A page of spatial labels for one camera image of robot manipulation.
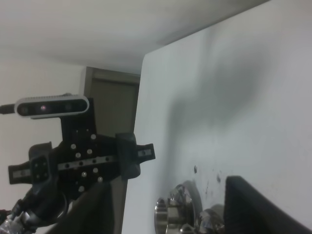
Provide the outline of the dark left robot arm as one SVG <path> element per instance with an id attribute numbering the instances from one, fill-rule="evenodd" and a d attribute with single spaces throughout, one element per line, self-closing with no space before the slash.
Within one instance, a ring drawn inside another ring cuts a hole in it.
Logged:
<path id="1" fill-rule="evenodd" d="M 51 226 L 53 234 L 112 234 L 111 181 L 138 177 L 141 163 L 155 159 L 154 146 L 138 145 L 133 133 L 98 134 L 93 99 L 81 95 L 22 98 L 0 112 L 59 118 L 62 131 L 57 147 L 36 144 L 27 162 L 8 167 L 10 184 L 31 188 L 11 210 L 1 210 L 1 233 L 34 234 Z"/>

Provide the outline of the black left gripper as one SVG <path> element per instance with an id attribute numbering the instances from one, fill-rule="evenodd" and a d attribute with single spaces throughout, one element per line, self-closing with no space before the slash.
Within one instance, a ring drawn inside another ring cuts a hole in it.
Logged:
<path id="1" fill-rule="evenodd" d="M 116 177 L 129 180 L 140 175 L 141 163 L 155 159 L 152 144 L 138 145 L 134 133 L 114 137 L 97 133 L 93 100 L 87 112 L 58 117 L 62 142 L 36 144 L 26 163 L 9 166 L 10 184 L 30 184 L 31 189 L 11 211 L 11 217 L 57 219 L 66 215 L 69 202 L 94 184 Z"/>

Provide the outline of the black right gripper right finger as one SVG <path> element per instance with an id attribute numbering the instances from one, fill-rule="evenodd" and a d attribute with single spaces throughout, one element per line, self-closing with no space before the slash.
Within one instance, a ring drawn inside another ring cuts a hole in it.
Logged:
<path id="1" fill-rule="evenodd" d="M 266 199 L 240 176 L 226 178 L 226 234 L 310 234 L 312 231 Z"/>

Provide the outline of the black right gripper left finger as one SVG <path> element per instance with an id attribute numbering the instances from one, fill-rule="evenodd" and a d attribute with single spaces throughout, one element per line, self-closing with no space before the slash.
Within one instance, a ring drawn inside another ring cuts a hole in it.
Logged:
<path id="1" fill-rule="evenodd" d="M 120 234 L 127 182 L 98 183 L 74 203 L 48 234 Z"/>

